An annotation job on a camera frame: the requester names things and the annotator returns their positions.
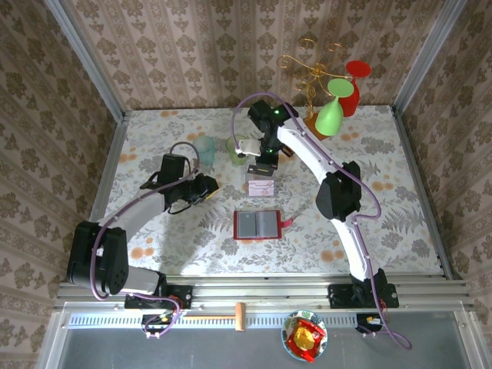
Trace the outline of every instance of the gold wire sculpture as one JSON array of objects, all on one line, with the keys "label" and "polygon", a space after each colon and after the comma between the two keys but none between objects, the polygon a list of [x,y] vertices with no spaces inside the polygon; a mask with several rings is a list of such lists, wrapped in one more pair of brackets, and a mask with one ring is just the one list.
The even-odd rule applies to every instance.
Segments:
[{"label": "gold wire sculpture", "polygon": [[301,73],[299,75],[295,75],[294,73],[292,75],[292,80],[294,79],[294,77],[301,80],[296,85],[293,85],[292,88],[296,91],[303,91],[306,94],[306,118],[311,118],[314,114],[313,99],[316,97],[316,87],[321,88],[321,90],[328,96],[333,96],[333,94],[331,94],[327,90],[327,81],[325,81],[324,79],[326,77],[352,79],[352,77],[350,75],[334,75],[328,72],[328,68],[332,66],[335,62],[337,62],[345,53],[345,47],[342,44],[338,44],[337,42],[329,44],[328,51],[334,53],[334,58],[332,61],[326,64],[321,64],[316,41],[311,40],[310,38],[302,38],[301,40],[299,40],[298,44],[299,48],[301,48],[302,50],[308,50],[311,48],[314,49],[314,67],[306,65],[305,63],[291,55],[282,55],[279,59],[277,59],[277,65],[280,68],[287,69],[297,63],[301,67],[305,68],[304,73]]}]

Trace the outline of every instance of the table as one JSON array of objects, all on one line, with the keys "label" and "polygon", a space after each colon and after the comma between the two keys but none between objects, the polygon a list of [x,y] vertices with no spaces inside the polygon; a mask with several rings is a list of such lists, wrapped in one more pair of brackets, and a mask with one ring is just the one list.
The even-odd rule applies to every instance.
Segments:
[{"label": "table", "polygon": [[[246,111],[239,114],[236,133],[259,137]],[[303,108],[298,111],[304,116]],[[276,198],[246,198],[245,166],[232,165],[225,148],[231,115],[228,108],[131,113],[106,214],[120,208],[160,168],[162,155],[176,141],[193,141],[199,135],[215,140],[210,175],[221,190],[181,214],[149,221],[128,242],[130,265],[190,276],[348,273],[340,239],[314,204],[318,184],[296,156],[280,157]],[[381,203],[382,217],[361,225],[371,257],[385,271],[442,274],[389,107],[359,107],[340,134],[324,144],[336,157],[360,165],[363,181]],[[185,147],[176,152],[193,155]],[[375,211],[364,193],[361,204],[362,211]],[[244,209],[280,209],[283,218],[294,218],[294,223],[281,240],[235,241],[233,212]]]}]

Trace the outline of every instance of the patterned wallpaper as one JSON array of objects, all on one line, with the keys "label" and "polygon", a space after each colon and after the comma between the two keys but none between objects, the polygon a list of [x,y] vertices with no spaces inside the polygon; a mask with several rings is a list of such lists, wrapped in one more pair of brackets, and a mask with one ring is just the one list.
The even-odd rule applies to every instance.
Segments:
[{"label": "patterned wallpaper", "polygon": [[115,123],[51,12],[0,1],[0,367],[34,367]]},{"label": "patterned wallpaper", "polygon": [[[362,104],[392,104],[444,1],[425,0],[65,0],[126,110],[235,106],[257,91],[296,105],[282,54],[314,64],[328,46],[373,67],[361,80]],[[316,101],[324,104],[327,98]]]},{"label": "patterned wallpaper", "polygon": [[451,266],[492,347],[492,2],[469,1],[404,113]]}]

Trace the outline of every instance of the bowl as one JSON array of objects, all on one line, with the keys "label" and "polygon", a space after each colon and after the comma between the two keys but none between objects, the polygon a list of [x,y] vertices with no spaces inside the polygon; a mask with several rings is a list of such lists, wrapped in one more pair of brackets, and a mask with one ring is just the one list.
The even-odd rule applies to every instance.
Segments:
[{"label": "bowl", "polygon": [[315,358],[318,358],[324,353],[326,347],[328,346],[328,332],[326,329],[326,325],[324,325],[323,320],[318,315],[316,315],[315,313],[309,310],[297,310],[290,313],[285,318],[284,324],[282,325],[282,329],[281,329],[281,340],[282,340],[282,344],[284,345],[284,349],[293,358],[298,359],[300,361],[306,361],[302,357],[298,357],[296,354],[294,354],[292,350],[287,346],[287,339],[291,336],[292,332],[294,331],[294,327],[296,326],[297,320],[300,317],[311,321],[312,323],[316,324],[324,331],[324,337],[321,339],[319,348],[317,349],[317,353],[315,356]]}]

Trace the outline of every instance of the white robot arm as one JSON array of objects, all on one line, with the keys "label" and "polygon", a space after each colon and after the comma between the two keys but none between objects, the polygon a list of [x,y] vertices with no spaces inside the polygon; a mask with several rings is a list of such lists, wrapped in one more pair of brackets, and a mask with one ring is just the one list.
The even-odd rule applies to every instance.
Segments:
[{"label": "white robot arm", "polygon": [[[304,132],[302,134],[294,125],[293,120],[289,119],[282,127],[278,128],[277,137],[281,143],[287,145],[311,169],[321,185],[327,173],[335,173],[336,169],[308,144],[305,139],[306,135],[311,136],[312,140],[318,141],[318,139],[307,127],[304,126],[303,128]],[[347,254],[351,275],[359,281],[370,278],[367,259],[362,252],[361,243],[357,239],[354,229],[349,225],[351,224],[350,215],[346,221],[340,221],[335,218],[330,219],[330,221],[340,235],[341,243]],[[372,268],[374,271],[379,269],[374,260],[372,261]]]},{"label": "white robot arm", "polygon": [[[203,174],[193,177],[195,171],[185,175],[186,161],[181,155],[164,155],[161,170],[155,172],[130,201],[99,221],[83,221],[77,225],[67,269],[71,283],[91,288],[100,300],[119,293],[153,295],[158,288],[165,288],[163,274],[128,265],[127,244],[148,221],[163,211],[177,214],[218,190],[212,177]],[[177,200],[185,201],[188,206],[171,213]]]},{"label": "white robot arm", "polygon": [[[261,171],[263,171],[266,175],[268,175],[269,172],[271,173],[269,169],[272,166],[276,166],[276,163],[274,161],[270,161],[268,157],[271,157],[272,154],[276,154],[274,151],[276,148],[280,147],[279,143],[288,146],[309,167],[309,169],[311,169],[313,175],[316,177],[317,182],[320,185],[324,183],[325,179],[327,178],[327,174],[336,173],[337,169],[334,168],[331,163],[324,158],[324,156],[319,152],[318,148],[321,148],[322,150],[327,152],[327,154],[329,154],[329,156],[331,157],[333,157],[333,155],[327,151],[327,149],[311,133],[308,127],[305,126],[304,122],[301,119],[298,120],[298,124],[301,125],[301,129],[299,129],[299,127],[294,123],[294,119],[290,117],[286,121],[282,121],[281,124],[279,124],[278,126],[272,124],[272,121],[269,121],[267,123],[265,122],[268,120],[266,117],[259,116],[262,114],[268,115],[267,106],[262,103],[262,101],[259,101],[258,103],[256,103],[256,105],[259,105],[256,107],[256,109],[255,106],[251,108],[251,110],[253,111],[250,111],[250,118],[262,131],[268,129],[271,130],[271,135],[268,135],[267,132],[265,135],[266,138],[263,138],[260,141],[239,141],[240,148],[236,150],[238,154],[256,156],[257,163],[258,159],[261,158],[261,156],[264,156],[263,160],[259,160],[260,163],[258,165],[258,173],[261,173]],[[277,110],[274,111],[278,111],[278,113],[274,113],[273,115],[271,115],[271,117],[278,120],[280,123],[282,118],[286,117],[281,113],[282,107],[276,109]],[[272,138],[274,135],[279,142],[276,142]],[[310,141],[318,143],[317,147],[314,147],[312,143],[310,143]],[[357,239],[357,235],[354,229],[351,227],[351,215],[348,215],[346,219],[342,218],[342,220],[331,218],[330,221],[333,226],[335,226],[335,229],[340,235],[341,243],[347,255],[352,277],[358,279],[359,281],[367,280],[371,277],[369,268],[367,267],[367,259],[364,257],[361,242]],[[375,261],[372,261],[372,268],[374,272],[377,272],[379,269],[379,266]]]}]

